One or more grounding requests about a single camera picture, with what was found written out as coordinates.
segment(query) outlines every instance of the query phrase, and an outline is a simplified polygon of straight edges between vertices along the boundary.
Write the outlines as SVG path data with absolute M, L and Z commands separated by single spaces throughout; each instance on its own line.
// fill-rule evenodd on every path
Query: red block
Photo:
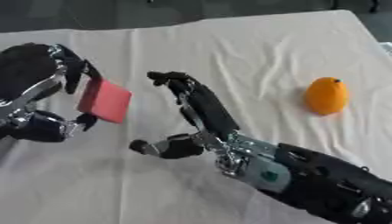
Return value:
M 132 93 L 108 80 L 90 80 L 79 102 L 78 110 L 102 120 L 121 123 L 130 105 Z

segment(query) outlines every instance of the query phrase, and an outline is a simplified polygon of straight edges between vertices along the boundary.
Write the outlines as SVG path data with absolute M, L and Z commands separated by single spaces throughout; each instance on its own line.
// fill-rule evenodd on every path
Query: white cloth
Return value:
M 99 122 L 64 143 L 3 140 L 10 151 L 0 165 L 1 223 L 328 223 L 223 177 L 213 154 L 165 161 L 128 150 L 134 139 L 194 131 L 172 94 L 146 78 L 150 70 L 207 84 L 251 137 L 323 151 L 392 179 L 392 63 L 348 11 L 0 34 L 1 49 L 25 42 L 69 46 L 133 96 L 121 125 Z M 320 117 L 302 99 L 324 76 L 342 79 L 350 102 Z M 45 107 L 74 118 L 80 95 L 56 94 Z

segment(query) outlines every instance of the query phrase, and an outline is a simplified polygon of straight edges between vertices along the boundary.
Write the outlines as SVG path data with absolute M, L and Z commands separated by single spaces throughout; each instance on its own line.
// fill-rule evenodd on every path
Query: orange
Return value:
M 311 111 L 326 116 L 346 106 L 348 91 L 341 80 L 325 77 L 315 80 L 306 90 L 304 98 Z

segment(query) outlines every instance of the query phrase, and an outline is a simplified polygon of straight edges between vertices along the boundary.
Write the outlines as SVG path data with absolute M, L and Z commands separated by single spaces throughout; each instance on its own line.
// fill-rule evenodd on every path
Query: gray floor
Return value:
M 331 0 L 13 0 L 2 1 L 0 32 L 59 28 L 118 29 L 175 25 L 203 18 L 322 11 Z M 380 41 L 392 41 L 392 3 L 378 14 L 369 0 L 340 0 Z

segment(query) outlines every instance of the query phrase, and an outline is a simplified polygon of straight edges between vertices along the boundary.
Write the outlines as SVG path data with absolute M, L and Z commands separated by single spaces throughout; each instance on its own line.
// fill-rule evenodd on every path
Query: robotic hand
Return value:
M 0 52 L 0 139 L 11 136 L 40 142 L 62 142 L 76 130 L 88 130 L 97 121 L 84 113 L 66 121 L 36 109 L 37 101 L 57 93 L 61 80 L 73 94 L 81 76 L 99 80 L 101 75 L 87 61 L 63 45 L 16 45 Z
M 148 77 L 174 93 L 181 114 L 198 132 L 158 143 L 136 140 L 132 150 L 166 159 L 212 151 L 223 174 L 289 206 L 339 224 L 392 223 L 392 183 L 367 167 L 243 136 L 216 95 L 193 77 L 175 72 L 150 72 Z

